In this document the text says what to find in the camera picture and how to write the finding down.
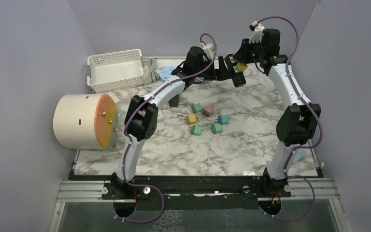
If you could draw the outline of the blue round power socket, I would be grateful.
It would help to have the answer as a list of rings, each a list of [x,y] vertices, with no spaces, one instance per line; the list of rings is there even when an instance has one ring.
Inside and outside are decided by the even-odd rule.
[[[171,76],[171,73],[175,70],[176,67],[174,66],[165,66],[159,71],[159,77],[161,82],[166,82],[168,78]]]

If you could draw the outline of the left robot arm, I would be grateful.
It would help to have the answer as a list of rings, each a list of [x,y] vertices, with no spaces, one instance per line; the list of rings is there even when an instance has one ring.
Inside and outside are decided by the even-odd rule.
[[[142,148],[157,128],[159,109],[194,84],[195,78],[214,67],[216,46],[211,50],[213,54],[209,55],[208,51],[201,47],[191,47],[186,59],[172,71],[162,85],[142,97],[132,97],[124,122],[126,143],[121,165],[110,177],[111,186],[120,198],[129,197],[136,186],[131,180],[135,177]]]

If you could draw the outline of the white power strip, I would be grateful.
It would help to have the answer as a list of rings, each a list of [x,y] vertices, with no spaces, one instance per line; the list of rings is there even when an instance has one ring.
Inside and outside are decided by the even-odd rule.
[[[164,119],[164,115],[163,115],[162,111],[161,110],[158,110],[158,113],[157,113],[157,122],[160,123],[160,122],[163,121],[163,119]]]

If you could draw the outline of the teal plug adapter round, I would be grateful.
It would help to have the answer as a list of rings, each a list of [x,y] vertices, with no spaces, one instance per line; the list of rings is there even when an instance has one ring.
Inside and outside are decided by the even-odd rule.
[[[218,123],[221,125],[229,124],[229,118],[227,115],[219,115],[217,120],[218,120]]]

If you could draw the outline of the green plug adapter white strip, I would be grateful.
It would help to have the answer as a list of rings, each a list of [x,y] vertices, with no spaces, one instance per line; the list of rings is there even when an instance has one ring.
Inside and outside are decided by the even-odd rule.
[[[202,127],[199,125],[193,125],[191,128],[191,134],[195,136],[200,136],[202,134]]]

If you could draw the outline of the black power strip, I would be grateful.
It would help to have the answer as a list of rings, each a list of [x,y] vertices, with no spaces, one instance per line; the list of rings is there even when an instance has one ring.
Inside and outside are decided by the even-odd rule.
[[[169,107],[178,107],[179,105],[179,95],[174,96],[169,100]]]
[[[228,76],[233,81],[234,86],[243,87],[246,84],[246,79],[243,71],[240,71],[237,67],[238,61],[232,57],[232,54],[228,54],[224,61],[228,69]]]

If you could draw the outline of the yellow plug adapter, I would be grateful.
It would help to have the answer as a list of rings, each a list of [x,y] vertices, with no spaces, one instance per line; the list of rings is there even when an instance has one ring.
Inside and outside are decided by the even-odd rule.
[[[197,117],[195,114],[187,115],[186,116],[186,122],[188,125],[196,124],[197,123]]]
[[[239,73],[242,73],[242,72],[244,72],[246,69],[247,69],[247,64],[245,64],[245,63],[237,63],[236,64],[236,69],[238,70],[238,72]]]

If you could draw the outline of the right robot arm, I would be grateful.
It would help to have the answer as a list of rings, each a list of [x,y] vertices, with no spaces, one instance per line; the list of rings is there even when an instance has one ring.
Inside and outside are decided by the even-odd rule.
[[[293,157],[313,138],[321,107],[305,96],[291,73],[288,56],[279,53],[280,31],[260,25],[252,26],[251,31],[251,37],[243,39],[233,58],[239,63],[259,65],[276,86],[285,107],[276,125],[277,149],[260,178],[260,192],[270,197],[285,190]]]

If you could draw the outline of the pink plug adapter round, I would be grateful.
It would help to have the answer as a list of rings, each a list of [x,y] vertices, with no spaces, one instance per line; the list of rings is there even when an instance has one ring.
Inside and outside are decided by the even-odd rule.
[[[202,114],[204,116],[207,116],[207,117],[211,116],[213,114],[213,112],[214,112],[214,108],[212,108],[210,106],[206,106],[202,110]]]

